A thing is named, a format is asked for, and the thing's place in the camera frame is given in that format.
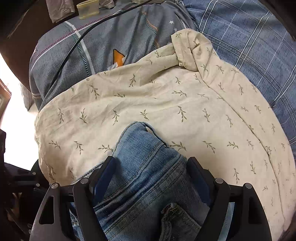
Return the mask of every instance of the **jeans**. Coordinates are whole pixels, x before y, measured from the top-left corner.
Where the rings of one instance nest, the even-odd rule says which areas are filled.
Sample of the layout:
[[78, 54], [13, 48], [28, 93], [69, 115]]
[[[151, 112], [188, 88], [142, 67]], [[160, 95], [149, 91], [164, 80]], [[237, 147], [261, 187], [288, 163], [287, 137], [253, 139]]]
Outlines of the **jeans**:
[[[124, 130], [113, 157], [118, 160], [115, 174], [103, 201], [94, 207], [108, 240], [193, 241], [209, 207], [201, 202], [186, 172], [187, 159], [143, 122]], [[227, 216], [231, 221], [232, 212]], [[224, 222], [227, 233], [230, 221]], [[83, 240], [76, 217], [72, 222]]]

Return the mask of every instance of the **blue plaid fabric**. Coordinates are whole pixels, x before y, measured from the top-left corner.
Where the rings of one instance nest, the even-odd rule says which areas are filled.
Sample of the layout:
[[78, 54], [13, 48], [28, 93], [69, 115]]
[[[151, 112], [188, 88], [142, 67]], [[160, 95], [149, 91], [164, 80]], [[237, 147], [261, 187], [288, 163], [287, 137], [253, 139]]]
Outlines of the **blue plaid fabric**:
[[184, 5], [219, 57], [237, 67], [263, 94], [295, 158], [296, 42], [256, 0], [184, 0]]

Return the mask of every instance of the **silver bolt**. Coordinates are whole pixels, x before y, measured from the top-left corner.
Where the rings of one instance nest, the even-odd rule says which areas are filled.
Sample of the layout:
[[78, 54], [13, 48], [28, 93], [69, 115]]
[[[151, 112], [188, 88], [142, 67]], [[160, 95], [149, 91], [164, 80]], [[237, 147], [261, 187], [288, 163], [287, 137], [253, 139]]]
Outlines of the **silver bolt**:
[[82, 184], [87, 184], [88, 183], [88, 178], [82, 178], [81, 180], [80, 180], [80, 183], [82, 183]]
[[222, 178], [216, 178], [215, 181], [219, 184], [222, 184], [224, 182]]
[[53, 183], [53, 184], [52, 184], [52, 189], [56, 189], [58, 186], [59, 186], [59, 184], [57, 184], [57, 183]]
[[252, 184], [250, 184], [250, 183], [246, 183], [245, 186], [246, 186], [246, 188], [248, 188], [248, 189], [251, 189], [251, 188], [253, 187]]

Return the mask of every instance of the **beige fabric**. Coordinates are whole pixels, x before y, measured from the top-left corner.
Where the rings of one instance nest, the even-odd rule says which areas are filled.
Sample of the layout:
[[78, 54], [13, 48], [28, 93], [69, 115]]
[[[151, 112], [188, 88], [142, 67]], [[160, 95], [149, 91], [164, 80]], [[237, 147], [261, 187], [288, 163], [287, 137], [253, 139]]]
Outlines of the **beige fabric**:
[[39, 164], [67, 185], [105, 160], [125, 127], [146, 121], [171, 147], [227, 183], [253, 184], [272, 238], [295, 209], [295, 163], [261, 93], [184, 29], [135, 64], [93, 75], [50, 101], [36, 119]]

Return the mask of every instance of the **denim fabric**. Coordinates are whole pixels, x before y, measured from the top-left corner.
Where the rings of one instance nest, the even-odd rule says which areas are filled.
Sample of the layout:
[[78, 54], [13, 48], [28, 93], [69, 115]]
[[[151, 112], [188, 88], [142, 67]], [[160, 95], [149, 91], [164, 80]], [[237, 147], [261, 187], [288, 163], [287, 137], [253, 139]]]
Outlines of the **denim fabric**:
[[257, 0], [184, 0], [184, 5], [219, 57], [260, 90], [296, 158], [296, 42]]
[[[119, 161], [115, 174], [94, 207], [108, 240], [194, 240], [209, 207], [186, 172], [187, 159], [143, 122], [125, 129], [113, 156]], [[72, 222], [83, 240], [74, 216]]]

